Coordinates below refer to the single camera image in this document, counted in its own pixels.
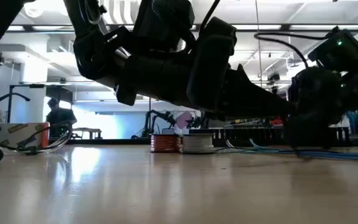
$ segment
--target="wooden table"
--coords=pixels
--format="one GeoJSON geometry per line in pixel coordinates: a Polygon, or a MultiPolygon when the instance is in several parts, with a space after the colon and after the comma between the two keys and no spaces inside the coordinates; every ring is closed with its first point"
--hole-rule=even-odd
{"type": "Polygon", "coordinates": [[[0,162],[0,223],[358,223],[358,162],[67,146],[0,162]]]}

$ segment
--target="spool of wire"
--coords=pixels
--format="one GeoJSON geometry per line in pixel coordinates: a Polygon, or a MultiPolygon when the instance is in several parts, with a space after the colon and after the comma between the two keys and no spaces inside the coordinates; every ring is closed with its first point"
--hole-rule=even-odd
{"type": "Polygon", "coordinates": [[[212,154],[216,151],[212,143],[212,134],[187,134],[183,136],[184,154],[212,154]]]}
{"type": "Polygon", "coordinates": [[[153,134],[151,152],[180,152],[181,137],[176,134],[153,134]]]}

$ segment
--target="ceiling light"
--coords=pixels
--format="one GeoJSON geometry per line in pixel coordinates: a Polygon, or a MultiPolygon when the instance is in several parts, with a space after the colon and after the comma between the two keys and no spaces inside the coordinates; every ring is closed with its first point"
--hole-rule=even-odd
{"type": "Polygon", "coordinates": [[[73,26],[33,26],[37,31],[74,30],[73,26]]]}
{"type": "Polygon", "coordinates": [[[237,30],[275,30],[279,29],[281,25],[233,25],[237,30]]]}
{"type": "Polygon", "coordinates": [[[331,30],[338,26],[340,29],[358,30],[358,25],[292,25],[291,29],[299,30],[331,30]]]}
{"type": "Polygon", "coordinates": [[[67,50],[62,46],[59,46],[59,49],[62,50],[63,52],[67,52],[67,50]]]}
{"type": "Polygon", "coordinates": [[[22,26],[10,26],[7,31],[24,31],[24,27],[22,26]]]}
{"type": "Polygon", "coordinates": [[[333,0],[258,0],[261,3],[269,4],[296,4],[296,3],[333,3],[333,0]]]}

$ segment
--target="copper wire spool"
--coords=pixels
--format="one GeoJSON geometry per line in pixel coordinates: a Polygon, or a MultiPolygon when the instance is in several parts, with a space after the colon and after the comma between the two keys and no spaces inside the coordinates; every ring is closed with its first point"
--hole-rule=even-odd
{"type": "Polygon", "coordinates": [[[151,140],[151,152],[180,152],[181,137],[175,134],[154,134],[151,140]]]}

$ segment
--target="orange object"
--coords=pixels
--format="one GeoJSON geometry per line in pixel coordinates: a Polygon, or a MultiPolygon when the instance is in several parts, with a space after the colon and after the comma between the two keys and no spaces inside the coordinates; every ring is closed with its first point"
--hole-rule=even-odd
{"type": "MultiPolygon", "coordinates": [[[[42,128],[49,127],[49,122],[45,122],[42,128]]],[[[42,133],[41,147],[47,147],[49,145],[49,130],[42,133]]]]}
{"type": "Polygon", "coordinates": [[[181,137],[175,134],[154,134],[151,140],[151,152],[180,152],[181,137]]]}

